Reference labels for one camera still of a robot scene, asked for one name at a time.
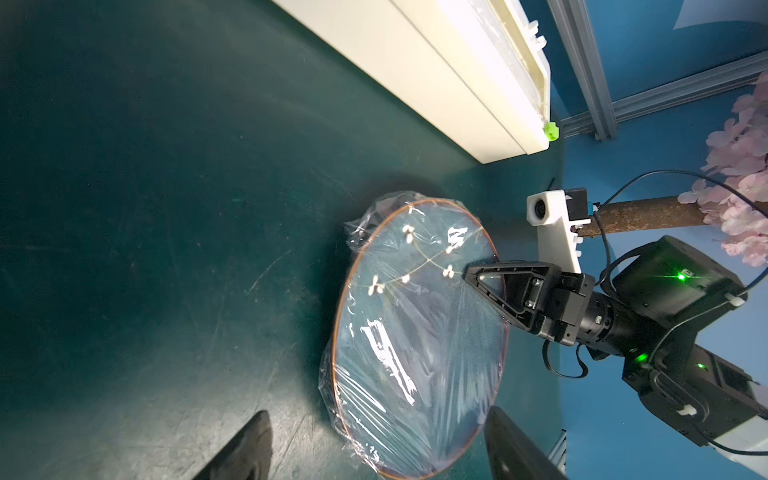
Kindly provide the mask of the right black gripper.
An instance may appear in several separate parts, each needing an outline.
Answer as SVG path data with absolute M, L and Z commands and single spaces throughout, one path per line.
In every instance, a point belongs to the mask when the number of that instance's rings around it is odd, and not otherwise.
M 466 268 L 464 281 L 502 319 L 564 346 L 583 345 L 594 360 L 646 356 L 654 323 L 595 289 L 586 274 L 544 262 L 497 262 Z

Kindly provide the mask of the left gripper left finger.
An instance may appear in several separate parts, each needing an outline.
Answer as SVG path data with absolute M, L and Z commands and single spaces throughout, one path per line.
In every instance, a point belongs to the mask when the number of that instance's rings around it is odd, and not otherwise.
M 200 470 L 194 480 L 267 480 L 273 431 L 267 410 L 260 410 Z

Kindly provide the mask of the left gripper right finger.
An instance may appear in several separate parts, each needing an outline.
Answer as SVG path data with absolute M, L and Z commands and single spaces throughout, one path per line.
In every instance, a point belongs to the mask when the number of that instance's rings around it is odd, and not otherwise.
M 489 409 L 484 432 L 493 479 L 567 479 L 501 408 Z

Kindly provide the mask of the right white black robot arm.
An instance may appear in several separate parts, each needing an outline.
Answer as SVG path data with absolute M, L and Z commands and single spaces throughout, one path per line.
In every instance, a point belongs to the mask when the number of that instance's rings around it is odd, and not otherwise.
M 699 446 L 764 472 L 765 389 L 701 347 L 701 330 L 744 305 L 748 287 L 671 236 L 637 247 L 599 278 L 545 262 L 473 265 L 465 282 L 502 319 L 546 344 L 623 359 L 645 408 Z

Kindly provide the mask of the white plastic wrap dispenser box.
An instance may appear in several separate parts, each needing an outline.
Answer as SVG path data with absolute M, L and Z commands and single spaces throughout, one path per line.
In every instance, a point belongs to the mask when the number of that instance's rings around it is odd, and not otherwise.
M 547 40 L 518 1 L 278 5 L 482 164 L 560 137 Z

